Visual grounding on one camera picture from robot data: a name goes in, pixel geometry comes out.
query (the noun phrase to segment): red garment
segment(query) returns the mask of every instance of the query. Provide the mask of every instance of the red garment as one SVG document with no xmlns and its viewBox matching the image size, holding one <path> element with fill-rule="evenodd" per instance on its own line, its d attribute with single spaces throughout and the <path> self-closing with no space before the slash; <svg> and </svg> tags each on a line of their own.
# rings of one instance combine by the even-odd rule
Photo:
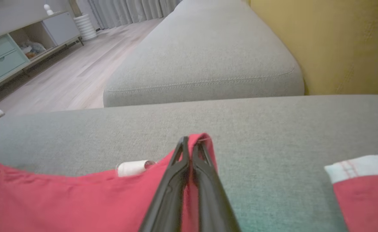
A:
<svg viewBox="0 0 378 232">
<path fill-rule="evenodd" d="M 207 134 L 189 137 L 189 153 Z M 119 178 L 115 170 L 81 177 L 33 174 L 0 164 L 0 232 L 138 231 L 173 151 L 140 175 Z M 198 198 L 192 172 L 185 188 L 182 231 L 198 230 Z"/>
<path fill-rule="evenodd" d="M 378 232 L 378 175 L 335 183 L 334 191 L 350 232 Z"/>
</svg>

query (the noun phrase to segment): curtain fold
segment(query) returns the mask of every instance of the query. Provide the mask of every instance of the curtain fold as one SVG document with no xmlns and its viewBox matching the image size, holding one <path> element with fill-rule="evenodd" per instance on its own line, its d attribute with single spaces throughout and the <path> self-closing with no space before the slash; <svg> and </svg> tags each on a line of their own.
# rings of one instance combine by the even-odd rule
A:
<svg viewBox="0 0 378 232">
<path fill-rule="evenodd" d="M 87 0 L 101 29 L 163 18 L 182 0 Z"/>
</svg>

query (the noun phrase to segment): cabinet door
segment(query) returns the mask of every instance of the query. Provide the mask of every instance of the cabinet door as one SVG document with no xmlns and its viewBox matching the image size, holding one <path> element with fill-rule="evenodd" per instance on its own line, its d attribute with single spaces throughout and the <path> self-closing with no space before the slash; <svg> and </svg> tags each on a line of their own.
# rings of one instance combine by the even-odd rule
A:
<svg viewBox="0 0 378 232">
<path fill-rule="evenodd" d="M 43 25 L 57 45 L 80 36 L 79 30 L 68 12 L 43 20 Z"/>
</svg>

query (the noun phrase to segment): wooden floor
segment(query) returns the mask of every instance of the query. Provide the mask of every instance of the wooden floor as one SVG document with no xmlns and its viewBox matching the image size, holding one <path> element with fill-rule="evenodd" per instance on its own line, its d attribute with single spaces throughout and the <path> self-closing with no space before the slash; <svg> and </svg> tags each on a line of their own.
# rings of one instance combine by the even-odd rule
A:
<svg viewBox="0 0 378 232">
<path fill-rule="evenodd" d="M 99 31 L 38 68 L 0 88 L 0 109 L 8 115 L 103 107 L 105 83 L 162 19 Z"/>
</svg>

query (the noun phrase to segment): sofa seat cushion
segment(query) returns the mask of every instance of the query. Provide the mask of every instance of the sofa seat cushion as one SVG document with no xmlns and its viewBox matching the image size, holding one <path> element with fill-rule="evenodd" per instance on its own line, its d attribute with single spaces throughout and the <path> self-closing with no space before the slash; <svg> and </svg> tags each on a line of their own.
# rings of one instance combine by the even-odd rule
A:
<svg viewBox="0 0 378 232">
<path fill-rule="evenodd" d="M 198 101 L 0 118 L 0 162 L 86 175 L 211 135 L 242 231 L 344 232 L 324 166 L 378 154 L 378 95 Z"/>
<path fill-rule="evenodd" d="M 302 74 L 239 0 L 184 0 L 118 67 L 105 107 L 303 95 Z"/>
</svg>

